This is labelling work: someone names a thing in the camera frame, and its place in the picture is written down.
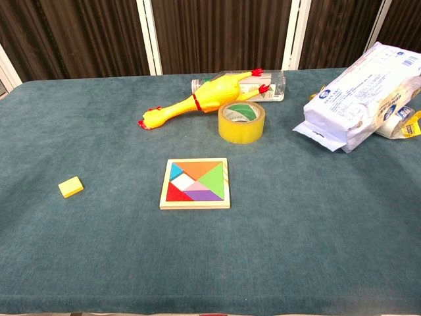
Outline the white blue wipes pack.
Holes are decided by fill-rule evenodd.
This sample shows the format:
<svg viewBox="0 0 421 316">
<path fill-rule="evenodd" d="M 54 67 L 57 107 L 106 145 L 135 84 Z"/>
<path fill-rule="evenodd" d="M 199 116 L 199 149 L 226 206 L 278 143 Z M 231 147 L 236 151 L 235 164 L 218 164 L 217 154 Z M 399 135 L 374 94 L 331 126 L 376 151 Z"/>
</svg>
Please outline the white blue wipes pack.
<svg viewBox="0 0 421 316">
<path fill-rule="evenodd" d="M 294 131 L 349 153 L 420 88 L 421 53 L 377 42 L 304 106 Z"/>
</svg>

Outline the orange large triangle piece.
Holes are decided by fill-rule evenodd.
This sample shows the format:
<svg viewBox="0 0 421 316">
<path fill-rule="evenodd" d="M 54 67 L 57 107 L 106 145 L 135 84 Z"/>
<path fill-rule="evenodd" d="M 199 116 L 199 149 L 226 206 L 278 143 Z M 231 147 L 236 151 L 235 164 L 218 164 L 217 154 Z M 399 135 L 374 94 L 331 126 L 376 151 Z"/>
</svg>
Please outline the orange large triangle piece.
<svg viewBox="0 0 421 316">
<path fill-rule="evenodd" d="M 198 180 L 221 163 L 221 161 L 191 161 L 175 162 L 175 165 L 190 178 Z"/>
</svg>

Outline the clear plastic water bottle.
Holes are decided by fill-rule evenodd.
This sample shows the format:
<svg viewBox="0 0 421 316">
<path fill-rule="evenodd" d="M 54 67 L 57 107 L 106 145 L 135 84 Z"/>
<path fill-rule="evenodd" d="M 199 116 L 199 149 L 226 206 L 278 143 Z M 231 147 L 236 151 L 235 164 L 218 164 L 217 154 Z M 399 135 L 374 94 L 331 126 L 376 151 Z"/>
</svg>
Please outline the clear plastic water bottle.
<svg viewBox="0 0 421 316">
<path fill-rule="evenodd" d="M 200 88 L 205 82 L 219 78 L 225 74 L 239 74 L 245 72 L 244 70 L 224 70 L 219 72 L 214 78 L 199 78 L 191 81 L 191 92 Z M 286 78 L 282 70 L 265 70 L 260 76 L 251 76 L 240 81 L 240 88 L 242 93 L 257 90 L 261 85 L 269 86 L 267 92 L 258 94 L 249 99 L 254 102 L 278 102 L 284 99 Z"/>
</svg>

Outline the yellow square tangram piece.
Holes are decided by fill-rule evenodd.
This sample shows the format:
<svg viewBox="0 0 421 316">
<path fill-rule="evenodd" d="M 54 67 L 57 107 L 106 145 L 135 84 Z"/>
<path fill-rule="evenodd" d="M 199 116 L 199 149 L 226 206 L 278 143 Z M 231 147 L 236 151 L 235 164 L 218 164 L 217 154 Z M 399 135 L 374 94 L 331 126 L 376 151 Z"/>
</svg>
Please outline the yellow square tangram piece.
<svg viewBox="0 0 421 316">
<path fill-rule="evenodd" d="M 77 176 L 60 183 L 58 187 L 64 198 L 73 196 L 84 189 L 81 180 Z"/>
</svg>

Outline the dark slatted partition panel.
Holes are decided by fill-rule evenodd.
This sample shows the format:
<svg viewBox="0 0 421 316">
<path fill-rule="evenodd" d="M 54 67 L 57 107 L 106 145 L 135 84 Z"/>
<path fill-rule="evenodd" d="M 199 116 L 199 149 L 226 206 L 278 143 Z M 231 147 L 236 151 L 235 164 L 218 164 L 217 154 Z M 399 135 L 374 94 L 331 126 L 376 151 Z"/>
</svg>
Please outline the dark slatted partition panel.
<svg viewBox="0 0 421 316">
<path fill-rule="evenodd" d="M 290 70 L 349 66 L 380 35 L 392 0 L 293 0 Z"/>
<path fill-rule="evenodd" d="M 22 82 L 150 73 L 136 0 L 0 0 L 0 45 Z"/>
<path fill-rule="evenodd" d="M 421 0 L 392 0 L 377 40 L 421 53 Z"/>
<path fill-rule="evenodd" d="M 151 0 L 164 74 L 282 67 L 292 0 Z"/>
</svg>

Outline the white yellow tissue pack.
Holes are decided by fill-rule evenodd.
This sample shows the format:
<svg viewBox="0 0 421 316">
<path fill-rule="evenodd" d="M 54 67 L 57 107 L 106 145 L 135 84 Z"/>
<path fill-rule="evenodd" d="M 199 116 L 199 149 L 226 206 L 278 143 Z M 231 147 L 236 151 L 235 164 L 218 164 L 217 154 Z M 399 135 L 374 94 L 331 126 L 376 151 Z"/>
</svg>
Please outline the white yellow tissue pack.
<svg viewBox="0 0 421 316">
<path fill-rule="evenodd" d="M 403 92 L 378 99 L 326 89 L 304 106 L 305 120 L 294 130 L 331 151 L 350 152 L 373 133 L 389 139 L 408 138 L 417 132 L 406 132 L 404 125 L 418 119 L 406 106 L 409 101 L 409 94 Z"/>
</svg>

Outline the red triangle piece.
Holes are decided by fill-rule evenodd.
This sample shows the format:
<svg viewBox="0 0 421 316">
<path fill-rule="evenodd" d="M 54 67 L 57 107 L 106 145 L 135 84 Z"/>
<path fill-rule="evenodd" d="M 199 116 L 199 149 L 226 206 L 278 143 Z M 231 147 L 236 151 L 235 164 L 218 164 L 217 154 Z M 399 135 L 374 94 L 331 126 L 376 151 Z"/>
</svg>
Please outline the red triangle piece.
<svg viewBox="0 0 421 316">
<path fill-rule="evenodd" d="M 193 201 L 185 192 L 179 190 L 173 183 L 168 183 L 166 201 Z"/>
</svg>

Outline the yellow packing tape roll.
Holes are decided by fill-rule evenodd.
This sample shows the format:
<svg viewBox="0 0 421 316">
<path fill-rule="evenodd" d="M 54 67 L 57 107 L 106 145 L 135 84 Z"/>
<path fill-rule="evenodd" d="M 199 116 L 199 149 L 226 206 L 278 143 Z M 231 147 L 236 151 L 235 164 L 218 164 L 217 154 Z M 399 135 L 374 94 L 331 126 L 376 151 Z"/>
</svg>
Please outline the yellow packing tape roll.
<svg viewBox="0 0 421 316">
<path fill-rule="evenodd" d="M 218 132 L 233 144 L 250 144 L 261 138 L 266 112 L 258 103 L 235 101 L 218 110 Z"/>
</svg>

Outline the white framed side partition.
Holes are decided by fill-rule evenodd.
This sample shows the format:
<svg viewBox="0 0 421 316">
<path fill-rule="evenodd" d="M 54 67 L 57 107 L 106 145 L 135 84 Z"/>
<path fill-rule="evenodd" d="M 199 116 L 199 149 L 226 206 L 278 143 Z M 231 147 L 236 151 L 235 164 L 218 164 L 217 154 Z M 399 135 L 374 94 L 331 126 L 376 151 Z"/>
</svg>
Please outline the white framed side partition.
<svg viewBox="0 0 421 316">
<path fill-rule="evenodd" d="M 21 84 L 22 80 L 0 44 L 0 99 L 6 97 Z"/>
</svg>

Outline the yellow rubber chicken toy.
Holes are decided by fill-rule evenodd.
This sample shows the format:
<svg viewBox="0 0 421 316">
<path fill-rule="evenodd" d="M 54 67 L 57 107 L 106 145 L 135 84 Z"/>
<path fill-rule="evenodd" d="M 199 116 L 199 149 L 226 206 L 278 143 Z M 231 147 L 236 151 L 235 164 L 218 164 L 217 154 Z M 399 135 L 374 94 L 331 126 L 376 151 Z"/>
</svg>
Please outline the yellow rubber chicken toy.
<svg viewBox="0 0 421 316">
<path fill-rule="evenodd" d="M 187 99 L 168 107 L 150 108 L 138 121 L 144 130 L 152 130 L 162 126 L 166 121 L 178 115 L 192 111 L 212 112 L 233 101 L 246 101 L 259 94 L 266 93 L 270 86 L 260 85 L 257 89 L 242 92 L 240 82 L 249 77 L 260 77 L 263 69 L 248 70 L 238 73 L 227 73 L 205 82 Z"/>
</svg>

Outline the green large triangle piece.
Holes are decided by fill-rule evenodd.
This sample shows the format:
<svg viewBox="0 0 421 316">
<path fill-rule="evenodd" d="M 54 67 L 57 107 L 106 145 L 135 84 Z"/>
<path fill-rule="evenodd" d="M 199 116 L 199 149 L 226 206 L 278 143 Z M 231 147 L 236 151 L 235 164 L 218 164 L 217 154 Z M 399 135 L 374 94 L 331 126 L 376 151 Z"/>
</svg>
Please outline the green large triangle piece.
<svg viewBox="0 0 421 316">
<path fill-rule="evenodd" d="M 224 200 L 224 173 L 223 164 L 219 163 L 206 174 L 198 179 L 198 181 L 206 186 L 210 191 Z"/>
</svg>

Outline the wooden tangram puzzle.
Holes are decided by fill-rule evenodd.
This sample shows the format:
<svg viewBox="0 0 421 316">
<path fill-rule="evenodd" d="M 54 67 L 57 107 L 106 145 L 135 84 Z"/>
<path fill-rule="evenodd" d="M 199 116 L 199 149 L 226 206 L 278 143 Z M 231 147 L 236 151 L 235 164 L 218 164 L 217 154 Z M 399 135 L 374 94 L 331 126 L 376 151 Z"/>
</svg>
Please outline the wooden tangram puzzle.
<svg viewBox="0 0 421 316">
<path fill-rule="evenodd" d="M 224 173 L 224 200 L 222 201 L 166 201 L 168 183 L 171 182 L 179 190 L 184 191 L 189 185 L 195 181 L 185 173 L 170 181 L 170 169 L 172 163 L 175 162 L 191 162 L 191 161 L 221 161 Z M 166 163 L 164 180 L 162 184 L 159 207 L 167 210 L 177 209 L 228 209 L 231 206 L 230 199 L 230 183 L 228 176 L 228 160 L 226 158 L 197 158 L 197 159 L 169 159 Z"/>
</svg>

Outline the purple parallelogram piece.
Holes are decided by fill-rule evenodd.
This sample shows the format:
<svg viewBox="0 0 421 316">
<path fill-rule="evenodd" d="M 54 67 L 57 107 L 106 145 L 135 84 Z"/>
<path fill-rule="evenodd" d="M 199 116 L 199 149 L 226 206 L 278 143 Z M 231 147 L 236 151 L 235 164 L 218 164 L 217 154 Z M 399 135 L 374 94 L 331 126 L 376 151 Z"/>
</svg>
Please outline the purple parallelogram piece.
<svg viewBox="0 0 421 316">
<path fill-rule="evenodd" d="M 211 190 L 190 190 L 184 191 L 193 201 L 222 201 L 224 198 L 216 195 Z"/>
</svg>

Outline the teal table cloth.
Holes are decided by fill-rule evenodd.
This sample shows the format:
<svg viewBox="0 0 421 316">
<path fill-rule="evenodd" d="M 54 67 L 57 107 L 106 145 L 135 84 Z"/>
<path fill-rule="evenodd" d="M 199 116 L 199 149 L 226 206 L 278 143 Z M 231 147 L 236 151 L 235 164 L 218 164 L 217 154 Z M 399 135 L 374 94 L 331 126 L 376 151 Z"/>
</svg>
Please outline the teal table cloth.
<svg viewBox="0 0 421 316">
<path fill-rule="evenodd" d="M 421 315 L 421 136 L 294 131 L 340 69 L 286 73 L 262 138 L 137 122 L 190 74 L 26 82 L 0 99 L 0 313 Z M 226 158 L 228 209 L 159 207 L 169 159 Z M 84 189 L 64 198 L 77 176 Z"/>
</svg>

